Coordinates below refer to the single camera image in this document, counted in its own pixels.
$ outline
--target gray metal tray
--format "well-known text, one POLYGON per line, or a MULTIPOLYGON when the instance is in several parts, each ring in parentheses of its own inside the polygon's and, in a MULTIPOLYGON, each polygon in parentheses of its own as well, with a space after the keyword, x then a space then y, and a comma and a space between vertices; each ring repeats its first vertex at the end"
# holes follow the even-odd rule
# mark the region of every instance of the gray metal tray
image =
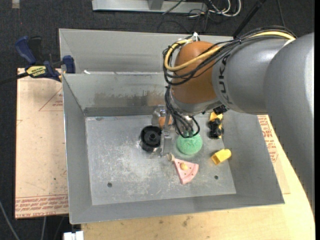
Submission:
MULTIPOLYGON (((193 157, 179 153, 175 138, 172 139, 171 150, 177 158, 200 165, 198 174, 187 185, 180 184, 173 165, 164 156, 149 154, 138 146, 141 129, 150 124, 155 107, 164 104, 165 82, 157 49, 166 47, 168 40, 180 37, 182 35, 60 30, 61 50, 75 57, 78 66, 77 74, 65 74, 62 79, 72 224, 284 202, 254 115, 226 112, 224 137, 217 141, 206 138, 206 115, 197 116, 204 145, 193 157), (121 50, 121 56, 148 52, 146 60, 139 60, 138 65, 133 66, 141 67, 141 72, 126 72, 128 69, 124 67, 128 64, 121 64, 121 60, 117 63, 122 65, 122 73, 112 72, 111 66, 120 68, 112 58, 110 68, 107 65, 103 69, 106 63, 103 60, 109 56, 104 51, 111 51, 107 41, 112 38, 137 42, 134 51, 126 46, 122 50, 116 47, 114 53, 121 50), (159 48, 141 51, 143 43, 149 44, 150 40, 158 40, 154 47, 159 48), (98 46, 103 43, 106 47, 92 47, 95 41, 98 46), (81 48, 79 42, 87 45, 81 48), (96 64, 93 55, 90 57, 91 74, 83 74, 88 64, 86 61, 82 64, 77 58, 81 58, 79 54, 90 56, 91 49, 102 54, 96 56, 96 64), (210 155, 223 147, 231 149, 232 157, 216 166, 210 155)), ((216 42, 219 38, 205 36, 202 39, 216 42)))

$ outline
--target black object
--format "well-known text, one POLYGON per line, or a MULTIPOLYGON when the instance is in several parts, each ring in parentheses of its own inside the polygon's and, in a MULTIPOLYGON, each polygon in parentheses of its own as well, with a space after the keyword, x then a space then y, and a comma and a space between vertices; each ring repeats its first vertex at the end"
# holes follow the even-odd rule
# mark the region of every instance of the black object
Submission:
POLYGON ((221 135, 224 134, 224 129, 223 128, 219 128, 219 126, 217 126, 214 130, 211 130, 208 132, 208 137, 210 139, 218 139, 221 135))
POLYGON ((248 15, 245 17, 243 22, 240 24, 240 26, 236 29, 236 31, 233 33, 233 38, 236 39, 239 35, 239 33, 244 29, 244 27, 248 24, 248 22, 251 20, 251 18, 256 14, 256 12, 262 7, 262 5, 267 0, 258 0, 255 3, 255 6, 251 9, 251 11, 248 13, 248 15))
POLYGON ((225 105, 221 105, 221 106, 215 107, 215 108, 213 109, 213 112, 214 112, 217 116, 220 115, 220 114, 222 114, 222 113, 224 113, 224 112, 227 112, 227 111, 228 111, 228 109, 226 108, 225 105))
POLYGON ((146 126, 140 133, 140 146, 143 150, 152 152, 160 146, 161 129, 156 126, 146 126))
POLYGON ((219 128, 222 121, 219 118, 216 118, 214 121, 209 121, 207 126, 209 127, 210 131, 208 132, 208 137, 210 139, 218 139, 221 135, 224 134, 224 129, 219 128))
POLYGON ((210 128, 210 130, 215 130, 217 126, 221 125, 221 120, 219 118, 216 118, 214 121, 209 121, 207 123, 208 127, 210 128))

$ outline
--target yellow cable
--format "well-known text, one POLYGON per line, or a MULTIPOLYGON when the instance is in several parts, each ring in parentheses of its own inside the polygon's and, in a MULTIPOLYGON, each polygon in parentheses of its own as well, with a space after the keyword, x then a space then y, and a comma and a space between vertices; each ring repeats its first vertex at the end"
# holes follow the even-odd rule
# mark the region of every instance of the yellow cable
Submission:
MULTIPOLYGON (((295 38, 292 36, 292 35, 289 35, 287 33, 283 33, 283 32, 280 32, 280 31, 266 31, 266 32, 262 32, 262 33, 259 33, 259 34, 255 34, 253 35, 252 37, 259 37, 259 36, 280 36, 280 37, 283 37, 283 38, 286 38, 286 39, 289 39, 289 40, 295 40, 295 38)), ((169 56, 171 55, 171 53, 174 51, 174 48, 176 48, 178 45, 183 45, 183 44, 186 44, 188 42, 193 42, 192 39, 183 39, 183 40, 180 40, 180 41, 177 41, 175 42, 168 50, 168 52, 166 53, 165 55, 165 58, 164 58, 164 66, 167 70, 169 71, 178 71, 178 70, 181 70, 187 66, 189 66, 190 64, 202 59, 202 58, 205 58, 205 57, 208 57, 212 54, 214 54, 215 52, 219 51, 223 46, 218 46, 218 47, 215 47, 209 51, 207 51, 206 53, 204 54, 201 54, 200 56, 198 57, 195 57, 179 66, 169 66, 168 64, 168 61, 169 61, 169 56)))
POLYGON ((280 36, 289 40, 295 40, 295 38, 292 35, 279 32, 279 31, 266 31, 259 34, 255 34, 253 37, 259 37, 259 36, 280 36))
POLYGON ((173 49, 170 48, 170 49, 168 50, 165 58, 164 58, 164 66, 165 66, 165 68, 166 68, 167 70, 169 70, 169 71, 172 71, 172 72, 178 71, 178 70, 181 70, 181 69, 189 66, 190 64, 192 64, 192 63, 194 63, 194 62, 196 62, 196 61, 198 61, 198 60, 200 60, 200 59, 202 59, 202 58, 205 58, 205 57, 207 57, 207 56, 210 56, 210 55, 214 54, 214 53, 217 52, 219 49, 221 49, 221 47, 222 47, 222 46, 215 47, 215 48, 213 48, 212 50, 207 51, 206 53, 204 53, 204 54, 202 54, 202 55, 200 55, 200 56, 198 56, 198 57, 195 57, 195 58, 193 58, 193 59, 191 59, 191 60, 189 60, 189 61, 187 61, 187 62, 185 62, 185 63, 183 63, 183 64, 181 64, 181 65, 179 65, 179 66, 173 66, 173 67, 168 65, 169 56, 170 56, 171 52, 173 51, 173 49))

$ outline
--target yellow block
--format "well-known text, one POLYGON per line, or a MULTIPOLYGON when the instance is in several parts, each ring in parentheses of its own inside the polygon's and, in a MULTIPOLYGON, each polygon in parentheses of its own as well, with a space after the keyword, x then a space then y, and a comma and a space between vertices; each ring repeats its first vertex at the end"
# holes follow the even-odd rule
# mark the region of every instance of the yellow block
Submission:
POLYGON ((220 151, 214 153, 213 156, 211 156, 211 159, 213 160, 215 165, 218 165, 230 157, 231 157, 230 149, 224 148, 224 149, 221 149, 220 151))
POLYGON ((214 121, 216 118, 219 118, 220 120, 222 120, 223 117, 224 115, 222 113, 220 115, 217 115, 215 112, 211 112, 210 121, 214 121))

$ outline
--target cable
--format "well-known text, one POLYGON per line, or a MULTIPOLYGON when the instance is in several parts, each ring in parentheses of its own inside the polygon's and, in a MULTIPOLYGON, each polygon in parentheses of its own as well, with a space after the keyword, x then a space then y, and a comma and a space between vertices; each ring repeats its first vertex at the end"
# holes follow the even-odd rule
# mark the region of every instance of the cable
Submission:
POLYGON ((175 50, 187 43, 193 42, 193 40, 190 39, 190 36, 188 36, 183 40, 179 40, 173 43, 171 46, 169 46, 166 50, 163 51, 164 79, 170 86, 182 85, 192 78, 199 77, 205 71, 212 68, 213 65, 215 65, 223 56, 229 53, 235 46, 241 45, 248 41, 266 37, 281 37, 291 41, 296 39, 296 36, 289 29, 283 26, 260 27, 249 31, 248 33, 242 35, 241 37, 237 37, 236 39, 215 43, 211 47, 203 51, 201 54, 199 54, 196 58, 193 58, 180 66, 172 67, 171 62, 175 50), (178 71, 185 69, 190 64, 203 58, 205 59, 193 70, 190 70, 187 73, 179 75, 177 74, 178 71), (180 79, 180 81, 172 82, 169 79, 180 79))
POLYGON ((2 213, 3 213, 4 218, 5 218, 5 220, 6 220, 6 223, 8 224, 9 228, 11 229, 11 232, 13 233, 15 239, 16 239, 16 240, 20 240, 20 238, 18 237, 16 231, 14 230, 14 227, 12 226, 11 222, 9 221, 9 218, 8 218, 6 212, 5 212, 5 209, 4 209, 4 207, 2 206, 1 200, 0 200, 0 208, 1 208, 1 211, 2 211, 2 213))
POLYGON ((47 222, 47 217, 44 217, 40 240, 44 240, 44 237, 45 237, 45 229, 46 229, 46 222, 47 222))
POLYGON ((226 17, 234 17, 234 16, 237 16, 240 11, 241 11, 241 0, 236 0, 237 1, 237 4, 238 4, 238 9, 235 13, 232 13, 232 14, 228 14, 228 12, 230 11, 231 9, 231 2, 230 0, 227 0, 227 3, 228 3, 228 8, 227 9, 223 9, 223 10, 219 10, 214 4, 213 4, 213 1, 212 0, 208 0, 210 5, 213 7, 214 10, 212 9, 209 9, 208 11, 210 13, 214 13, 214 14, 219 14, 219 15, 223 15, 223 16, 226 16, 226 17))
POLYGON ((239 27, 236 29, 236 31, 233 33, 233 37, 236 37, 239 35, 239 33, 244 29, 244 27, 248 24, 248 22, 251 20, 251 18, 256 14, 256 12, 259 10, 259 8, 266 2, 266 0, 258 0, 255 3, 255 6, 251 9, 251 11, 248 13, 248 15, 245 17, 243 22, 239 25, 239 27))
POLYGON ((280 6, 280 1, 279 0, 276 0, 277 4, 278 4, 278 8, 279 8, 279 12, 280 12, 280 17, 281 17, 281 20, 282 20, 282 24, 284 27, 286 27, 286 24, 285 24, 285 20, 284 20, 284 16, 282 14, 282 10, 281 10, 281 6, 280 6))
POLYGON ((174 5, 173 7, 171 7, 169 10, 167 10, 166 12, 164 12, 162 15, 165 15, 167 13, 170 13, 172 10, 174 10, 175 8, 178 7, 178 5, 180 5, 182 3, 183 0, 180 0, 176 5, 174 5))
POLYGON ((27 77, 27 76, 29 76, 29 74, 28 74, 27 72, 24 72, 24 73, 21 73, 21 74, 17 74, 17 75, 15 75, 15 76, 12 76, 12 77, 10 77, 10 78, 4 79, 4 80, 0 80, 0 86, 1 86, 1 85, 4 85, 4 84, 6 84, 6 83, 10 83, 10 82, 13 82, 13 81, 15 81, 15 80, 18 80, 18 79, 20 79, 20 78, 25 78, 25 77, 27 77))
POLYGON ((56 240, 57 239, 57 236, 58 236, 58 233, 59 233, 59 229, 62 225, 62 222, 64 221, 65 217, 62 217, 62 219, 60 220, 60 223, 58 225, 58 227, 56 228, 56 231, 54 233, 54 237, 53 237, 53 240, 56 240))
POLYGON ((194 133, 194 129, 193 129, 193 126, 191 125, 191 123, 186 121, 185 117, 182 114, 180 114, 177 110, 175 110, 175 108, 170 103, 170 89, 171 89, 171 85, 167 86, 167 89, 166 89, 166 92, 165 92, 165 95, 164 95, 164 101, 165 101, 165 105, 166 105, 166 108, 168 110, 168 113, 173 118, 173 124, 175 125, 175 129, 176 129, 176 131, 178 131, 177 133, 180 136, 182 136, 183 138, 185 138, 185 139, 192 138, 192 137, 196 136, 200 132, 200 126, 199 126, 198 122, 196 121, 196 119, 193 116, 191 116, 190 118, 192 119, 192 121, 197 126, 197 131, 194 133), (189 130, 193 134, 192 135, 184 135, 182 133, 182 131, 180 130, 179 125, 177 124, 178 121, 184 126, 184 128, 186 130, 189 130))
POLYGON ((158 27, 156 28, 156 32, 159 33, 159 29, 160 27, 162 26, 162 24, 164 23, 175 23, 177 25, 179 25, 181 28, 183 28, 185 30, 186 33, 191 33, 191 31, 189 29, 187 29, 183 24, 179 23, 178 21, 175 21, 175 20, 165 20, 165 21, 162 21, 158 27))

